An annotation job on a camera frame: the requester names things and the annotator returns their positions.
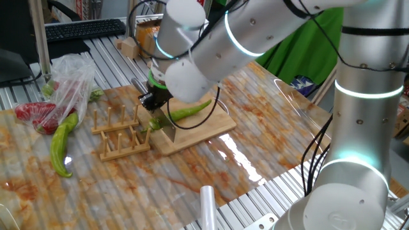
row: knife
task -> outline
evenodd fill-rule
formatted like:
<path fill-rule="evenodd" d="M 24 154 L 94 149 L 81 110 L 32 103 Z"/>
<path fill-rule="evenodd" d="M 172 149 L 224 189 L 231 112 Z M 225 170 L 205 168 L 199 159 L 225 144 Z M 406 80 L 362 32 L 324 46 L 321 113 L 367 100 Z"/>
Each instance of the knife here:
<path fill-rule="evenodd" d="M 133 78 L 131 80 L 131 83 L 135 86 L 135 88 L 142 94 L 142 95 L 147 95 L 148 90 L 146 89 L 146 82 L 141 82 L 136 78 Z M 167 135 L 167 137 L 174 142 L 174 138 L 176 136 L 176 128 L 172 124 L 172 122 L 169 120 L 169 118 L 165 115 L 164 111 L 162 109 L 155 109 L 154 111 L 149 111 L 152 118 L 156 118 L 161 120 L 160 126 L 162 127 L 162 130 L 164 133 Z"/>

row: glowing blue ring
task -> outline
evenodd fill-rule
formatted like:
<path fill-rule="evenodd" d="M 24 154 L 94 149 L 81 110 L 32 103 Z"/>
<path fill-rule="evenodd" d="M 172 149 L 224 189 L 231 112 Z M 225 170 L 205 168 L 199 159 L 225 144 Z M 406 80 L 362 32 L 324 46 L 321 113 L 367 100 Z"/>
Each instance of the glowing blue ring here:
<path fill-rule="evenodd" d="M 166 57 L 168 57 L 168 58 L 173 58 L 173 56 L 172 55 L 170 55 L 170 54 L 168 54 L 167 52 L 165 52 L 164 50 L 162 50 L 162 48 L 160 48 L 160 46 L 159 46 L 159 43 L 158 43 L 158 40 L 156 39 L 156 47 L 158 47 L 158 50 L 161 52 L 161 53 L 163 53 Z"/>
<path fill-rule="evenodd" d="M 338 84 L 338 82 L 336 80 L 335 80 L 335 87 L 339 91 L 345 93 L 346 95 L 354 96 L 354 97 L 357 97 L 357 98 L 364 98 L 364 99 L 390 98 L 392 96 L 396 96 L 396 95 L 402 93 L 402 91 L 403 91 L 403 86 L 402 86 L 399 89 L 397 89 L 395 91 L 392 91 L 392 92 L 389 92 L 389 93 L 375 93 L 375 94 L 357 93 L 357 92 L 353 92 L 353 91 L 350 91 L 348 89 L 343 88 L 342 86 L 340 86 Z"/>
<path fill-rule="evenodd" d="M 253 53 L 251 51 L 248 51 L 246 48 L 244 48 L 242 45 L 240 45 L 240 43 L 236 40 L 235 36 L 233 35 L 233 33 L 230 30 L 230 26 L 229 26 L 229 20 L 228 20 L 228 11 L 226 11 L 226 14 L 224 16 L 224 25 L 226 26 L 226 31 L 228 32 L 228 35 L 231 39 L 231 41 L 237 46 L 238 49 L 240 49 L 243 53 L 249 55 L 249 56 L 253 56 L 253 57 L 260 57 L 261 55 L 263 55 L 264 53 L 261 54 L 257 54 L 257 53 Z"/>
<path fill-rule="evenodd" d="M 363 160 L 359 160 L 358 158 L 355 158 L 355 157 L 350 157 L 350 158 L 345 158 L 345 159 L 337 159 L 337 160 L 330 161 L 330 162 L 326 163 L 326 164 L 322 167 L 321 171 L 324 170 L 324 168 L 326 168 L 327 166 L 332 165 L 332 164 L 335 164 L 335 163 L 339 163 L 339 162 L 360 164 L 360 165 L 362 165 L 362 166 L 364 166 L 364 167 L 367 167 L 368 169 L 374 171 L 374 173 L 375 173 L 376 175 L 378 175 L 378 176 L 383 180 L 383 182 L 385 183 L 386 187 L 387 187 L 388 190 L 389 190 L 389 184 L 388 184 L 386 178 L 383 176 L 383 174 L 382 174 L 379 170 L 375 169 L 373 166 L 371 166 L 370 164 L 364 162 Z"/>

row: black wire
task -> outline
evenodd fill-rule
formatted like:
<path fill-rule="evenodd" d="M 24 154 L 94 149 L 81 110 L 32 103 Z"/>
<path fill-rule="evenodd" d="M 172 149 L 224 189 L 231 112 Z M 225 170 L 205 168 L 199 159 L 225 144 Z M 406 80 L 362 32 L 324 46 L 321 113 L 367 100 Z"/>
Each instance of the black wire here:
<path fill-rule="evenodd" d="M 33 82 L 33 81 L 39 79 L 41 76 L 42 76 L 42 72 L 40 70 L 40 72 L 38 73 L 38 75 L 34 79 L 25 80 L 25 81 L 22 81 L 22 82 L 4 82 L 4 83 L 0 84 L 0 88 L 11 87 L 11 86 L 23 86 L 23 85 L 29 84 L 30 82 Z"/>
<path fill-rule="evenodd" d="M 308 180 L 309 180 L 309 181 L 307 182 L 307 195 L 310 194 L 310 193 L 313 191 L 314 173 L 316 172 L 317 167 L 318 167 L 318 164 L 321 162 L 321 159 L 322 159 L 323 157 L 326 157 L 326 156 L 327 156 L 328 150 L 330 149 L 330 145 L 331 145 L 331 144 L 329 144 L 329 145 L 324 149 L 324 151 L 322 152 L 322 154 L 320 155 L 320 157 L 318 157 L 317 162 L 314 164 L 314 167 L 312 168 L 312 171 L 309 172 L 309 174 L 308 174 Z"/>
<path fill-rule="evenodd" d="M 305 10 L 305 12 L 311 17 L 311 19 L 313 20 L 313 22 L 318 26 L 318 29 L 320 29 L 320 31 L 323 33 L 323 35 L 325 36 L 325 38 L 328 40 L 328 42 L 330 43 L 331 47 L 335 50 L 335 52 L 337 53 L 337 56 L 339 58 L 339 60 L 341 60 L 341 62 L 346 65 L 349 66 L 351 68 L 357 68 L 360 70 L 371 70 L 371 71 L 375 71 L 375 72 L 388 72 L 388 71 L 397 71 L 397 72 L 405 72 L 407 73 L 408 70 L 404 69 L 404 68 L 389 68 L 389 69 L 385 69 L 385 70 L 376 70 L 374 68 L 369 68 L 369 67 L 361 67 L 361 66 L 353 66 L 348 64 L 347 62 L 345 62 L 345 60 L 343 59 L 343 57 L 341 56 L 341 54 L 339 53 L 337 47 L 334 45 L 334 43 L 332 42 L 332 40 L 330 39 L 330 37 L 328 36 L 328 34 L 325 32 L 325 30 L 321 27 L 321 25 L 315 20 L 315 18 L 319 15 L 321 15 L 320 13 L 318 15 L 313 15 L 311 13 L 309 13 L 307 7 L 305 7 L 304 3 L 301 0 L 298 0 L 302 6 L 302 8 Z"/>
<path fill-rule="evenodd" d="M 234 10 L 229 10 L 229 13 L 233 13 L 236 10 L 240 9 L 241 7 L 243 7 L 245 4 L 247 4 L 250 0 L 245 0 L 240 6 L 237 6 Z"/>
<path fill-rule="evenodd" d="M 140 1 L 138 4 L 136 4 L 136 5 L 132 8 L 132 10 L 130 11 L 129 16 L 128 16 L 128 30 L 130 31 L 130 37 L 134 39 L 136 45 L 137 45 L 145 54 L 147 54 L 147 55 L 149 55 L 149 56 L 151 56 L 151 57 L 153 57 L 153 58 L 155 58 L 155 59 L 157 59 L 157 60 L 170 61 L 170 60 L 175 60 L 175 59 L 182 58 L 183 56 L 186 56 L 187 54 L 189 54 L 189 50 L 186 50 L 184 53 L 179 54 L 179 55 L 177 55 L 177 56 L 173 56 L 173 57 L 158 57 L 158 56 L 155 56 L 154 54 L 149 53 L 146 49 L 144 49 L 144 48 L 142 47 L 141 44 L 138 43 L 138 41 L 136 40 L 135 35 L 134 35 L 134 28 L 131 28 L 131 19 L 132 19 L 131 15 L 134 14 L 135 10 L 136 10 L 138 7 L 140 7 L 140 5 L 145 4 L 145 3 L 150 3 L 150 2 L 156 2 L 156 3 L 159 3 L 159 4 L 164 4 L 164 5 L 166 5 L 166 3 L 163 2 L 163 1 L 161 1 L 161 0 L 145 0 L 145 1 Z M 229 10 L 231 7 L 233 7 L 237 2 L 238 2 L 238 0 L 232 0 L 232 1 L 230 1 L 230 2 L 223 8 L 223 10 L 222 10 L 221 12 L 218 12 L 218 13 L 217 13 L 216 19 L 213 20 L 213 21 L 211 21 L 211 22 L 209 22 L 209 25 L 208 25 L 208 26 L 206 27 L 206 29 L 203 31 L 202 36 L 200 36 L 199 39 L 192 45 L 192 47 L 190 48 L 190 51 L 194 50 L 194 49 L 196 48 L 196 46 L 199 45 L 199 43 L 203 40 L 203 38 L 204 38 L 208 33 L 210 33 L 210 31 L 211 31 L 211 30 L 213 29 L 213 27 L 217 24 L 217 22 L 224 16 L 225 12 L 226 12 L 227 10 Z"/>
<path fill-rule="evenodd" d="M 322 164 L 320 165 L 320 170 L 318 170 L 318 174 L 317 174 L 317 177 L 320 175 L 320 173 L 321 173 L 321 169 L 322 169 L 322 167 L 324 166 L 324 162 L 325 162 L 325 159 L 327 159 L 327 156 L 328 156 L 328 151 L 329 151 L 329 146 L 331 145 L 331 143 L 327 146 L 327 148 L 328 148 L 328 150 L 327 150 L 327 152 L 325 153 L 325 156 L 324 156 L 324 159 L 322 160 Z"/>
<path fill-rule="evenodd" d="M 314 89 L 312 89 L 308 94 L 306 94 L 305 98 L 308 98 L 309 96 L 311 96 L 317 89 L 320 89 L 323 84 L 324 84 L 324 82 L 322 82 L 321 84 L 315 86 Z"/>
<path fill-rule="evenodd" d="M 402 229 L 403 229 L 403 227 L 405 226 L 405 224 L 408 222 L 408 219 L 409 219 L 409 215 L 406 216 L 406 218 L 405 218 L 405 220 L 403 221 L 403 223 L 402 223 L 401 227 L 399 228 L 399 230 L 402 230 Z"/>
<path fill-rule="evenodd" d="M 307 156 L 308 151 L 311 148 L 311 146 L 315 143 L 315 141 L 320 137 L 321 133 L 324 131 L 325 126 L 326 126 L 326 124 L 315 135 L 314 139 L 309 143 L 308 147 L 305 149 L 304 154 L 302 155 L 302 158 L 301 158 L 301 178 L 302 178 L 302 185 L 303 185 L 304 195 L 305 196 L 307 195 L 307 186 L 305 184 L 305 178 L 304 178 L 304 160 L 305 160 L 305 157 Z"/>
<path fill-rule="evenodd" d="M 182 126 L 176 124 L 176 123 L 173 121 L 173 118 L 172 118 L 172 116 L 171 116 L 171 111 L 170 111 L 170 109 L 169 109 L 169 101 L 167 101 L 167 105 L 166 105 L 166 107 L 167 107 L 167 116 L 169 117 L 169 120 L 171 120 L 171 123 L 172 123 L 174 126 L 180 128 L 180 129 L 190 130 L 190 129 L 193 129 L 193 128 L 197 128 L 197 127 L 201 126 L 204 122 L 206 122 L 206 121 L 209 119 L 209 117 L 212 115 L 213 111 L 214 111 L 215 108 L 216 108 L 217 101 L 219 100 L 219 95 L 220 95 L 220 87 L 217 87 L 217 93 L 216 93 L 215 103 L 213 104 L 213 107 L 212 107 L 211 111 L 209 112 L 209 115 L 207 115 L 207 117 L 206 117 L 204 120 L 202 120 L 202 121 L 201 121 L 199 124 L 197 124 L 197 125 L 194 125 L 194 126 L 191 126 L 191 127 L 182 127 Z"/>
<path fill-rule="evenodd" d="M 313 179 L 314 179 L 314 171 L 313 171 L 313 168 L 314 168 L 315 156 L 317 155 L 318 149 L 319 149 L 320 146 L 321 146 L 321 142 L 322 142 L 322 140 L 323 140 L 323 138 L 324 138 L 324 136 L 325 136 L 325 132 L 327 131 L 327 128 L 328 128 L 328 126 L 329 126 L 329 124 L 330 124 L 331 121 L 332 121 L 332 117 L 327 121 L 327 123 L 325 124 L 325 126 L 322 128 L 323 131 L 322 131 L 322 133 L 321 133 L 320 138 L 318 139 L 318 142 L 317 142 L 317 145 L 316 145 L 316 147 L 315 147 L 313 156 L 311 157 L 311 163 L 310 163 L 310 166 L 309 166 L 308 179 L 307 179 L 307 195 L 308 195 L 308 194 L 311 192 L 311 190 L 313 189 L 313 186 L 312 186 L 312 185 L 313 185 Z"/>

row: keyboard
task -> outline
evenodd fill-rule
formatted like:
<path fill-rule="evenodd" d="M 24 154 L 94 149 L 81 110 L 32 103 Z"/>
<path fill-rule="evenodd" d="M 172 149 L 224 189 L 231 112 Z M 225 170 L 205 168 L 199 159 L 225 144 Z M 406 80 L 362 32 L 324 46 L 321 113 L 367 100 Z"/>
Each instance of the keyboard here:
<path fill-rule="evenodd" d="M 119 19 L 92 20 L 45 27 L 47 42 L 123 34 L 125 34 L 125 25 Z"/>

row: table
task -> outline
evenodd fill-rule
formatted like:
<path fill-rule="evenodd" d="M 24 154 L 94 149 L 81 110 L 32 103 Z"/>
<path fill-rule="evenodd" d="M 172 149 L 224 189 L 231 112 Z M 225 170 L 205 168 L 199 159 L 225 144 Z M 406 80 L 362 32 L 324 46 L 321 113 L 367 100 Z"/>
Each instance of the table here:
<path fill-rule="evenodd" d="M 91 50 L 81 55 L 95 60 L 95 82 L 107 97 L 89 105 L 69 138 L 72 178 L 52 169 L 50 136 L 16 121 L 11 110 L 0 113 L 0 204 L 22 229 L 201 229 L 198 192 L 212 185 L 219 229 L 236 230 L 267 213 L 277 220 L 302 196 L 297 165 L 329 114 L 256 63 L 223 82 L 220 99 L 238 124 L 234 130 L 170 157 L 152 150 L 101 163 L 95 154 L 100 138 L 89 134 L 92 110 L 136 103 L 136 90 L 127 85 L 148 74 L 146 60 L 123 57 L 115 39 L 85 40 Z M 2 110 L 41 101 L 44 84 L 0 89 Z M 388 212 L 383 229 L 400 222 Z"/>

